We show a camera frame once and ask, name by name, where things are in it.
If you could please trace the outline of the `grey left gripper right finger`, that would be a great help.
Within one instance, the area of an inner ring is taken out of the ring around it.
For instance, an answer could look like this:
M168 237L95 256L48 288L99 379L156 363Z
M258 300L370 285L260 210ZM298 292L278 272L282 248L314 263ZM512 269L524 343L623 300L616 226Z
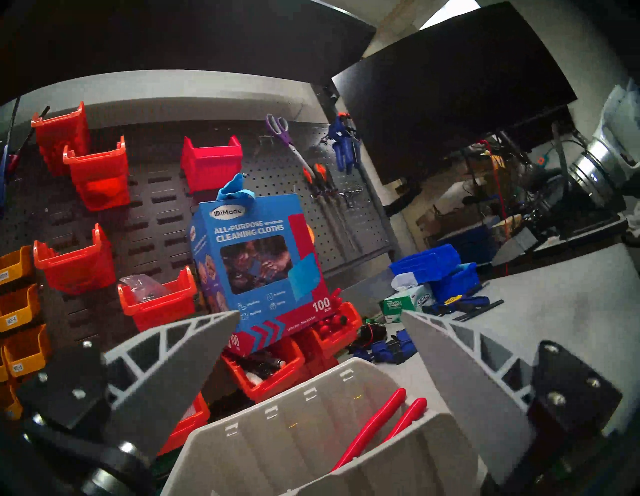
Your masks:
M479 329L425 313L401 321L442 399L496 483L536 483L601 437L622 393L553 340L532 365Z

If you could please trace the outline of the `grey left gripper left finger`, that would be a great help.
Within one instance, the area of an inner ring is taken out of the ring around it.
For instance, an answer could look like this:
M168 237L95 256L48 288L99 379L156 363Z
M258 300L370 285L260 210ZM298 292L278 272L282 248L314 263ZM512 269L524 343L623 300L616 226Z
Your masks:
M239 323L201 315L138 333L106 353L93 344L54 352L19 386L24 414L105 444L129 442L154 458L196 399Z

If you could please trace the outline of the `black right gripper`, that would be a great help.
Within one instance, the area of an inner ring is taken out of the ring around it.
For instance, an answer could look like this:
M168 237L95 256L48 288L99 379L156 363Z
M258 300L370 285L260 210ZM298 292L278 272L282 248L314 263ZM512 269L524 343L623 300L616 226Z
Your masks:
M534 170L520 181L527 193L533 194L520 223L520 231L507 240L491 260L499 266L515 260L546 240L546 231L555 228L561 238L567 238L580 220L604 211L608 215L625 210L623 195L614 192L604 204L597 204L593 195L586 193L574 179L565 177L562 170Z

